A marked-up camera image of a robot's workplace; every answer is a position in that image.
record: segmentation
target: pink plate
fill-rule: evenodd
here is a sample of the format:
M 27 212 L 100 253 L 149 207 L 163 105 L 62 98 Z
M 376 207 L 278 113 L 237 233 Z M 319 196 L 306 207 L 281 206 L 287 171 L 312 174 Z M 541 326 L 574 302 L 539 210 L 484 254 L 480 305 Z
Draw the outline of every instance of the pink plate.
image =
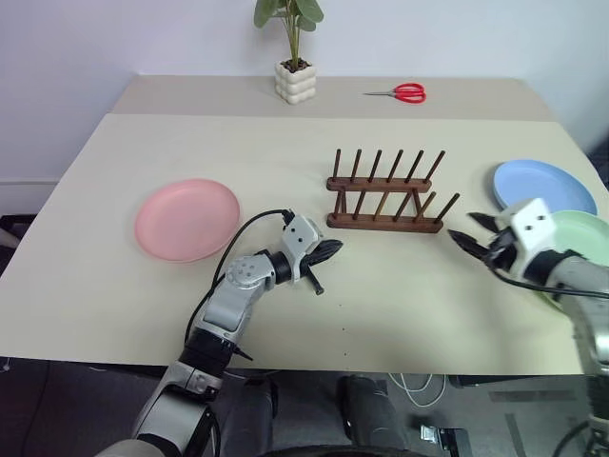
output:
M 135 238 L 148 254 L 193 262 L 226 243 L 239 223 L 239 202 L 226 186 L 189 179 L 158 190 L 140 208 Z

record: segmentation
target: green leaf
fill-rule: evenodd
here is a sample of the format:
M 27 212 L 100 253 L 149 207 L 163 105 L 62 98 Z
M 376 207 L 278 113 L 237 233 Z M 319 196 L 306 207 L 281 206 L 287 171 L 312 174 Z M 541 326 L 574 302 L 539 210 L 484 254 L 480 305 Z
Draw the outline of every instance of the green leaf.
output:
M 296 25 L 304 31 L 315 31 L 317 25 L 313 21 L 309 21 L 304 16 L 298 16 Z
M 258 0 L 254 10 L 254 25 L 262 27 L 277 10 L 278 0 Z
M 324 20 L 324 14 L 317 0 L 296 0 L 296 4 L 301 14 L 309 21 L 318 23 Z

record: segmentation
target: black cable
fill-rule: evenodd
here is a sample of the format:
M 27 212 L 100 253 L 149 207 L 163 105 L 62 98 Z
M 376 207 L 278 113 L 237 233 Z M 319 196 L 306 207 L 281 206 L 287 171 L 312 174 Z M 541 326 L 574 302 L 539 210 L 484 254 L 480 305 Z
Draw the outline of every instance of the black cable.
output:
M 38 394 L 38 399 L 36 400 L 36 407 L 34 408 L 34 412 L 31 414 L 31 420 L 29 421 L 26 434 L 23 437 L 23 441 L 21 442 L 21 450 L 19 451 L 19 455 L 21 457 L 25 457 L 26 455 L 26 444 L 28 443 L 29 435 L 31 434 L 31 430 L 33 429 L 34 422 L 36 422 L 36 416 L 38 415 L 38 410 L 42 405 L 42 400 L 45 397 L 45 392 L 47 391 L 47 384 L 49 383 L 49 373 L 50 360 L 47 360 L 47 367 L 45 368 L 45 377 L 42 384 L 42 388 L 40 389 L 40 393 Z
M 588 421 L 584 421 L 581 424 L 578 424 L 578 425 L 574 426 L 573 428 L 571 428 L 571 430 L 569 430 L 567 432 L 567 434 L 562 437 L 559 444 L 556 446 L 556 449 L 554 449 L 554 452 L 552 452 L 552 457 L 560 457 L 560 454 L 562 453 L 564 448 L 569 444 L 569 442 L 572 439 L 574 439 L 576 436 L 578 436 L 580 433 L 582 433 L 584 430 L 586 430 L 587 428 L 588 428 Z
M 293 215 L 294 215 L 292 213 L 292 211 L 290 211 L 289 209 L 272 209 L 272 210 L 269 210 L 269 211 L 264 211 L 264 212 L 261 212 L 259 214 L 256 214 L 254 217 L 252 217 L 247 222 L 245 222 L 241 226 L 241 228 L 239 228 L 237 233 L 235 233 L 235 236 L 233 236 L 232 239 L 230 240 L 230 243 L 228 243 L 228 246 L 226 246 L 226 249 L 225 249 L 224 253 L 222 254 L 222 258 L 220 259 L 220 262 L 218 262 L 218 267 L 216 267 L 216 271 L 213 273 L 213 279 L 211 281 L 211 287 L 207 291 L 205 297 L 203 297 L 203 299 L 199 302 L 199 305 L 197 305 L 197 308 L 195 308 L 194 311 L 192 311 L 192 314 L 190 314 L 190 319 L 188 319 L 187 331 L 186 331 L 186 333 L 184 335 L 184 342 L 186 342 L 188 340 L 188 335 L 190 334 L 190 328 L 192 327 L 192 322 L 194 321 L 194 316 L 196 316 L 197 312 L 199 312 L 199 309 L 201 309 L 201 307 L 207 301 L 207 299 L 211 296 L 213 291 L 218 287 L 218 285 L 225 278 L 224 275 L 220 276 L 220 270 L 222 269 L 222 265 L 224 264 L 224 262 L 225 262 L 225 260 L 226 260 L 226 258 L 228 256 L 228 253 L 230 252 L 230 250 L 232 249 L 234 244 L 237 242 L 239 237 L 243 234 L 243 232 L 251 224 L 253 224 L 258 219 L 262 219 L 263 217 L 267 217 L 267 216 L 270 216 L 272 214 L 281 214 L 284 217 L 284 221 L 285 221 L 286 224 L 289 223 L 289 221 L 291 220 L 291 218 L 293 218 Z
M 228 243 L 228 246 L 225 249 L 225 253 L 222 254 L 222 258 L 220 259 L 220 262 L 218 262 L 218 267 L 216 267 L 216 272 L 213 273 L 213 281 L 211 281 L 211 287 L 214 288 L 215 287 L 214 285 L 218 282 L 218 276 L 220 276 L 220 270 L 222 269 L 222 265 L 225 262 L 225 260 L 228 256 L 228 253 L 232 249 L 233 245 L 237 242 L 237 239 L 241 236 L 241 234 L 252 223 L 256 222 L 258 219 L 262 219 L 263 217 L 270 216 L 271 214 L 282 214 L 283 217 L 286 217 L 286 215 L 289 213 L 290 213 L 290 211 L 288 211 L 287 209 L 272 209 L 270 211 L 264 211 L 264 212 L 261 212 L 260 214 L 256 214 L 254 217 L 249 219 L 245 224 L 243 224 L 241 226 L 241 228 L 239 228 L 239 231 L 237 231 L 237 233 L 235 233 L 235 236 L 232 237 L 232 240 L 230 240 L 230 243 Z
M 188 319 L 188 324 L 187 324 L 187 332 L 184 334 L 184 342 L 188 341 L 188 335 L 190 334 L 190 329 L 192 328 L 192 323 L 194 322 L 194 316 L 197 315 L 197 312 L 199 312 L 199 309 L 201 309 L 201 307 L 203 306 L 203 304 L 207 301 L 207 299 L 211 296 L 211 294 L 213 293 L 213 291 L 216 289 L 216 287 L 222 283 L 222 280 L 225 279 L 225 276 L 222 275 L 220 276 L 220 278 L 218 279 L 218 281 L 216 283 L 214 283 L 214 285 L 207 291 L 205 297 L 203 297 L 201 299 L 201 301 L 199 302 L 199 305 L 197 305 L 197 308 L 194 309 L 194 311 L 192 311 L 192 314 L 190 314 L 190 319 Z
M 488 269 L 500 280 L 504 283 L 510 284 L 512 286 L 516 286 L 517 288 L 528 288 L 529 290 L 536 290 L 537 292 L 546 292 L 546 293 L 557 293 L 559 295 L 577 295 L 580 297 L 592 297 L 592 298 L 601 298 L 605 300 L 609 300 L 609 293 L 604 292 L 596 292 L 593 290 L 573 290 L 570 288 L 547 288 L 545 286 L 536 286 L 535 284 L 523 283 L 521 281 L 515 281 L 513 279 L 507 278 L 498 272 L 497 267 L 495 267 L 491 262 L 484 262 Z

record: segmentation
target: beige tabletop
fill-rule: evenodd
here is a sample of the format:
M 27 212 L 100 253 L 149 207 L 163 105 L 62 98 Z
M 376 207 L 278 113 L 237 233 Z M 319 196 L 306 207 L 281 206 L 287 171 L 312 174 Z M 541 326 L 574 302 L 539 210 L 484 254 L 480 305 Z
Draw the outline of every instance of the beige tabletop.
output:
M 409 105 L 364 92 L 393 89 L 404 78 L 321 77 L 317 96 L 291 106 L 265 76 L 136 76 L 116 114 L 191 114 L 361 119 L 553 121 L 540 97 L 517 79 L 417 78 L 427 100 Z
M 498 210 L 489 180 L 494 167 L 514 158 L 568 170 L 590 189 L 600 215 L 609 216 L 609 195 L 596 172 L 555 122 L 112 113 L 66 172 L 0 278 L 0 350 L 87 362 L 174 360 L 219 255 L 191 264 L 150 258 L 134 240 L 133 221 L 159 187 L 203 177 L 235 192 L 242 220 L 265 209 L 292 208 L 317 222 L 326 237 L 344 241 L 334 258 L 315 267 L 324 295 L 300 282 L 260 300 L 242 344 L 254 362 L 236 358 L 236 365 L 580 372 L 568 319 L 535 294 L 495 280 L 445 230 L 429 235 L 327 228 L 324 217 L 335 195 L 324 180 L 338 147 L 342 174 L 357 148 L 363 149 L 366 171 L 376 150 L 383 149 L 378 175 L 388 173 L 398 149 L 404 149 L 401 174 L 419 149 L 426 150 L 421 170 L 446 149 L 433 178 L 438 196 L 429 213 L 460 192 L 444 222 L 483 243 L 489 234 L 465 213 Z M 370 198 L 364 210 L 377 201 Z M 388 209 L 396 205 L 386 203 Z M 234 254 L 272 250 L 281 228 L 280 220 L 261 221 Z

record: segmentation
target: plate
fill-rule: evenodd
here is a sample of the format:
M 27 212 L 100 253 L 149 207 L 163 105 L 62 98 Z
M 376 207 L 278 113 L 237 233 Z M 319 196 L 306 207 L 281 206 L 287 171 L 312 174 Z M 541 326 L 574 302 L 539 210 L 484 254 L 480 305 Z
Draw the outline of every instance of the plate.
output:
M 588 189 L 569 173 L 537 160 L 513 160 L 495 170 L 493 191 L 502 208 L 542 198 L 550 212 L 578 210 L 597 214 Z
M 239 214 L 239 202 L 229 188 L 189 179 L 165 186 L 145 201 L 135 220 L 135 238 L 154 257 L 193 262 L 230 241 Z
M 590 262 L 609 267 L 609 224 L 582 211 L 559 211 L 552 218 L 557 251 L 572 249 Z

